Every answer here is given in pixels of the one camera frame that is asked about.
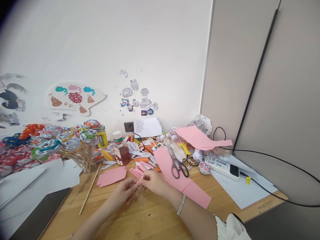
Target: electrical cord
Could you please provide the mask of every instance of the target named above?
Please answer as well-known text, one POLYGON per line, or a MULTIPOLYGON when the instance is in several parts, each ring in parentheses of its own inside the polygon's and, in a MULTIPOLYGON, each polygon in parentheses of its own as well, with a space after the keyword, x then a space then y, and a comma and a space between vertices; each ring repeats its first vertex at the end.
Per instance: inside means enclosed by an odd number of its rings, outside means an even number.
POLYGON ((151 153, 151 155, 152 155, 152 156, 154 156, 154 155, 153 155, 153 153, 152 153, 152 152, 150 152, 150 150, 149 150, 148 148, 146 148, 146 146, 143 144, 143 142, 142 142, 142 138, 141 138, 141 137, 140 137, 140 142, 141 142, 141 144, 143 145, 144 149, 146 149, 149 153, 151 153))
MULTIPOLYGON (((214 140, 214 134, 216 133, 216 130, 217 130, 218 128, 221 128, 221 129, 222 129, 222 131, 224 132, 224 136, 225 136, 224 140, 226 140, 226 139, 227 139, 227 135, 226 135, 226 132, 224 131, 224 129, 223 129, 222 127, 217 127, 217 128, 214 130, 213 136, 212 136, 212 140, 214 140)), ((311 173, 308 173, 307 171, 303 170, 302 168, 299 168, 299 167, 297 167, 296 165, 293 165, 293 164, 291 164, 291 163, 289 163, 289 162, 287 162, 287 161, 285 161, 285 160, 282 160, 281 158, 272 156, 272 155, 270 155, 270 154, 262 153, 262 152, 252 151, 252 150, 239 150, 239 149, 234 149, 234 151, 253 152, 253 153, 259 153, 259 154, 262 154, 262 155, 266 155, 266 156, 269 156, 269 157, 273 157, 273 158, 275 158, 275 159, 278 159, 278 160, 280 160, 280 161, 282 161, 282 162, 284 162, 284 163, 287 163, 287 164, 289 164, 289 165, 291 165, 291 166, 293 166, 293 167, 301 170, 302 172, 308 174, 310 177, 312 177, 313 179, 315 179, 318 183, 320 183, 320 180, 319 180, 318 178, 316 178, 315 176, 313 176, 311 173)), ((248 175, 246 175, 246 174, 243 173, 243 172, 240 172, 240 175, 245 176, 245 177, 248 177, 248 175)), ((293 204, 293 205, 301 206, 301 207, 311 207, 311 208, 320 207, 320 204, 319 204, 319 205, 305 205, 305 204, 300 204, 300 203, 291 202, 290 200, 286 200, 286 199, 284 199, 284 198, 278 197, 277 195, 269 192, 267 189, 265 189, 264 187, 262 187, 262 186, 261 186, 259 183, 257 183, 253 178, 251 178, 251 180, 254 181, 256 184, 258 184, 262 189, 264 189, 265 191, 267 191, 268 193, 270 193, 272 196, 274 196, 274 197, 276 197, 276 198, 279 198, 279 199, 281 199, 281 200, 283 200, 283 201, 285 201, 285 202, 291 203, 291 204, 293 204)))

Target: scissors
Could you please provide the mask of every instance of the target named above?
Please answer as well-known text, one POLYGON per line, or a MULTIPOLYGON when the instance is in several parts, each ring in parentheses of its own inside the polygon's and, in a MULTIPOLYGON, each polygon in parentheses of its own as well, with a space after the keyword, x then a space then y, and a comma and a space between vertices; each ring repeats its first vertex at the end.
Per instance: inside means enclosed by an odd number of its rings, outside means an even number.
POLYGON ((172 158, 171 171, 172 171, 172 175, 174 176, 174 178, 175 179, 179 179, 180 178, 180 171, 183 173, 183 175, 185 177, 189 177, 188 168, 176 158, 176 156, 173 153, 172 148, 169 147, 169 146, 168 146, 168 151, 169 151, 169 154, 170 154, 170 156, 172 158))

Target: white sleeve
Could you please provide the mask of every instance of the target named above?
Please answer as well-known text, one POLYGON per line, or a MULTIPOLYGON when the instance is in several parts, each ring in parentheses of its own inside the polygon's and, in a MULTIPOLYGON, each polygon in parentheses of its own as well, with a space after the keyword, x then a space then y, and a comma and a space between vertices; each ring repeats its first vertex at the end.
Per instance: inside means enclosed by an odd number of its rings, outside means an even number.
POLYGON ((229 214, 226 223, 215 215, 218 228, 218 240, 251 240, 243 224, 229 214))

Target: black cable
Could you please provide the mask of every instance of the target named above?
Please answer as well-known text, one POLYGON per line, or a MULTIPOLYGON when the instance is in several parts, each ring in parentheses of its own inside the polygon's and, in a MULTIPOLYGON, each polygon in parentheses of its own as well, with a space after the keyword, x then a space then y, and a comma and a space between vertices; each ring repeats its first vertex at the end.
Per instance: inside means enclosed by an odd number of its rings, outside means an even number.
POLYGON ((257 79, 258 79, 260 68, 261 68, 261 65, 262 65, 262 62, 263 62, 264 55, 265 55, 266 50, 267 50, 267 46, 268 46, 268 43, 269 43, 269 40, 270 40, 270 36, 271 36, 271 33, 272 33, 272 29, 273 29, 274 23, 276 21, 277 15, 278 15, 278 11, 279 11, 279 7, 280 7, 280 4, 281 4, 281 1, 282 0, 280 0, 279 6, 275 10, 274 15, 273 15, 273 19, 272 19, 271 26, 270 26, 270 29, 269 29, 269 32, 268 32, 268 36, 267 36, 267 40, 266 40, 266 43, 264 44, 264 48, 263 48, 263 51, 262 51, 262 55, 261 55, 261 58, 260 58, 260 62, 259 62, 259 66, 258 66, 258 69, 257 69, 257 72, 256 72, 256 76, 254 77, 254 81, 253 81, 253 84, 252 84, 252 87, 251 87, 251 91, 250 91, 250 95, 249 95, 249 98, 248 98, 248 101, 247 101, 246 109, 244 110, 243 117, 242 117, 242 120, 241 120, 241 123, 240 123, 240 127, 239 127, 239 131, 238 131, 238 134, 237 134, 237 138, 236 138, 236 141, 234 142, 234 145, 233 145, 232 154, 235 151, 235 148, 236 148, 239 136, 240 136, 241 128, 242 128, 244 119, 245 119, 246 114, 247 114, 247 110, 248 110, 249 103, 250 103, 250 100, 251 100, 251 97, 252 97, 252 93, 253 93, 254 87, 256 85, 257 79))
MULTIPOLYGON (((248 177, 247 174, 243 173, 243 172, 240 172, 240 175, 242 176, 245 176, 245 177, 248 177)), ((305 204, 300 204, 300 203, 295 203, 295 202, 291 202, 290 200, 286 200, 286 199, 283 199, 281 197, 278 197, 277 195, 273 194, 272 192, 269 192, 267 189, 265 189, 264 187, 262 187, 259 183, 257 183, 256 180, 254 180, 253 178, 251 178, 252 181, 254 181, 256 184, 258 184, 262 189, 264 189, 265 191, 267 191, 268 193, 270 193, 272 196, 276 197, 276 198, 279 198, 285 202, 288 202, 288 203, 291 203, 293 205, 297 205, 297 206, 300 206, 300 207, 320 207, 320 205, 305 205, 305 204)))
POLYGON ((146 146, 143 144, 143 142, 142 142, 142 138, 141 138, 141 137, 140 137, 140 142, 142 143, 142 145, 143 145, 144 149, 146 149, 149 153, 151 153, 151 155, 152 155, 152 156, 154 156, 154 155, 153 155, 153 153, 152 153, 152 152, 150 152, 150 150, 149 150, 148 148, 146 148, 146 146))
MULTIPOLYGON (((214 130, 214 132, 213 132, 212 140, 214 140, 214 134, 215 134, 215 132, 216 132, 216 130, 217 130, 218 128, 221 128, 221 129, 223 130, 222 127, 217 127, 217 128, 214 130)), ((315 179, 318 183, 320 183, 320 180, 319 180, 318 178, 316 178, 315 176, 313 176, 311 173, 308 173, 307 171, 303 170, 302 168, 299 168, 299 167, 297 167, 296 165, 293 165, 293 164, 291 164, 291 163, 289 163, 289 162, 287 162, 287 161, 285 161, 285 160, 282 160, 281 158, 272 156, 272 155, 270 155, 270 154, 266 154, 266 153, 262 153, 262 152, 257 152, 257 151, 252 151, 252 150, 228 149, 228 148, 223 148, 223 147, 220 147, 220 148, 225 149, 225 150, 231 150, 231 151, 233 150, 233 151, 240 151, 240 152, 259 153, 259 154, 262 154, 262 155, 266 155, 266 156, 268 156, 268 157, 273 157, 273 158, 275 158, 275 159, 280 160, 281 162, 287 163, 287 164, 289 164, 289 165, 291 165, 291 166, 293 166, 293 167, 301 170, 302 172, 308 174, 310 177, 312 177, 313 179, 315 179)), ((243 176, 248 177, 248 175, 246 175, 246 174, 243 173, 243 172, 240 172, 240 174, 243 175, 243 176)), ((291 204, 294 204, 294 205, 297 205, 297 206, 301 206, 301 207, 320 207, 320 205, 304 205, 304 204, 295 203, 295 202, 291 202, 291 201, 289 201, 289 200, 283 199, 283 198, 278 197, 277 195, 274 195, 273 193, 269 192, 267 189, 265 189, 265 188, 262 187, 259 183, 257 183, 254 179, 252 179, 252 180, 253 180, 256 184, 258 184, 262 189, 264 189, 265 191, 267 191, 268 193, 270 193, 272 196, 275 196, 276 198, 279 198, 279 199, 281 199, 281 200, 283 200, 283 201, 285 201, 285 202, 288 202, 288 203, 291 203, 291 204)))

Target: clear plastic bottle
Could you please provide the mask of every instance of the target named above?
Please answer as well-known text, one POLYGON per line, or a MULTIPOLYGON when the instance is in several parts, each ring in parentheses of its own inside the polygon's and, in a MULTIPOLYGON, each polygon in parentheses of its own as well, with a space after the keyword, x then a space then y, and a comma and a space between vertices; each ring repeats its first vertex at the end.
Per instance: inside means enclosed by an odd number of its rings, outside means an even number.
POLYGON ((123 141, 121 131, 115 131, 112 135, 116 144, 113 152, 116 155, 117 163, 121 166, 126 166, 131 160, 128 144, 123 141))

